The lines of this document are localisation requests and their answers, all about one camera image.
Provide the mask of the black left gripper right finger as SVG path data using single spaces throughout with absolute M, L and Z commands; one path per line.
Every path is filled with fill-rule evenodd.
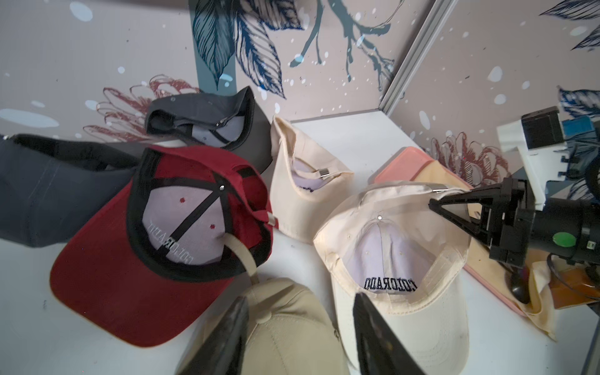
M 352 313 L 361 374 L 425 375 L 366 294 L 356 294 Z

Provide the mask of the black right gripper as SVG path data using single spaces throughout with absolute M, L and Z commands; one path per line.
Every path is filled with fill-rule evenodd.
M 499 184 L 432 198 L 429 209 L 488 246 L 490 258 L 522 267 L 535 216 L 529 181 L 506 178 Z

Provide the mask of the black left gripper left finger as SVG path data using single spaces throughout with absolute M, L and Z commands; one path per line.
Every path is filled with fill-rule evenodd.
M 248 299 L 236 298 L 180 374 L 240 374 L 247 340 L 248 314 Z

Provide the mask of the khaki baseball cap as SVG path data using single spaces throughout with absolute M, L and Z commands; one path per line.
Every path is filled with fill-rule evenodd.
M 260 281 L 249 249 L 232 234 L 224 234 L 222 239 L 239 256 L 252 283 L 239 296 L 248 299 L 249 310 L 240 374 L 347 374 L 348 361 L 341 339 L 315 294 L 289 278 Z M 178 373 L 225 312 L 206 320 Z

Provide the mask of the cream Colorado baseball cap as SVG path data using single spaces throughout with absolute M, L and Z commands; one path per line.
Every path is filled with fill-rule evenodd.
M 374 184 L 343 201 L 317 231 L 313 243 L 331 275 L 338 330 L 354 367 L 353 304 L 363 293 L 425 373 L 463 371 L 470 337 L 459 273 L 470 237 L 429 208 L 455 193 L 443 184 Z

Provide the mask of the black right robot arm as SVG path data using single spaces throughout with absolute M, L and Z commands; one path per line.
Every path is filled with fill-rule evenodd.
M 506 283 L 514 300 L 531 302 L 532 273 L 523 268 L 530 249 L 586 264 L 590 281 L 598 282 L 599 205 L 591 201 L 549 198 L 537 210 L 528 180 L 505 178 L 498 184 L 470 189 L 439 162 L 430 162 L 416 177 L 461 188 L 461 192 L 431 201 L 429 208 L 465 231 L 484 247 L 490 259 L 507 270 Z

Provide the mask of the red baseball cap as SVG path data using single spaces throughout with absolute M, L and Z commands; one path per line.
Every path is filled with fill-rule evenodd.
M 267 186 L 247 160 L 209 146 L 153 146 L 58 255 L 50 287 L 118 339 L 162 345 L 267 261 L 274 224 Z

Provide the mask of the cream baseball cap rear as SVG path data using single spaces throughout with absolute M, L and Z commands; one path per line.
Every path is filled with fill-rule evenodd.
M 270 202 L 278 230 L 311 244 L 334 209 L 350 196 L 354 173 L 290 122 L 271 124 L 274 171 Z

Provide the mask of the black baseball cap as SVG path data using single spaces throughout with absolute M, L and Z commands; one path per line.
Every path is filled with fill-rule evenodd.
M 201 92 L 158 98 L 145 118 L 147 134 L 224 149 L 260 173 L 273 161 L 270 128 L 250 87 L 229 96 Z

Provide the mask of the dark grey baseball cap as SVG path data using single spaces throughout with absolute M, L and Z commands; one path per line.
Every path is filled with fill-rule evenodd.
M 139 163 L 102 143 L 2 138 L 2 239 L 32 248 L 68 242 L 130 182 Z

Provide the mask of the black spoon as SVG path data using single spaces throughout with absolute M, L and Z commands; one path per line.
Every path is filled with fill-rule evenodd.
M 511 295 L 522 304 L 529 304 L 531 296 L 529 292 L 530 271 L 526 265 L 516 267 L 506 263 L 500 263 L 506 272 L 505 282 Z

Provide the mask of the pink plastic tray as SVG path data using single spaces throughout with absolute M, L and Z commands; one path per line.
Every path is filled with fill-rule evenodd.
M 370 184 L 389 181 L 420 181 L 446 184 L 470 190 L 472 187 L 456 174 L 433 160 L 419 148 L 400 149 L 370 178 Z M 471 241 L 465 270 L 512 311 L 525 317 L 527 307 L 517 301 L 506 286 L 503 267 L 489 259 L 488 249 L 477 240 Z

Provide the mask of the amber spice jar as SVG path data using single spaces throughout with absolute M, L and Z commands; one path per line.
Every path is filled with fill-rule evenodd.
M 599 284 L 588 276 L 583 267 L 571 267 L 551 273 L 549 284 L 556 309 L 589 305 L 599 302 Z

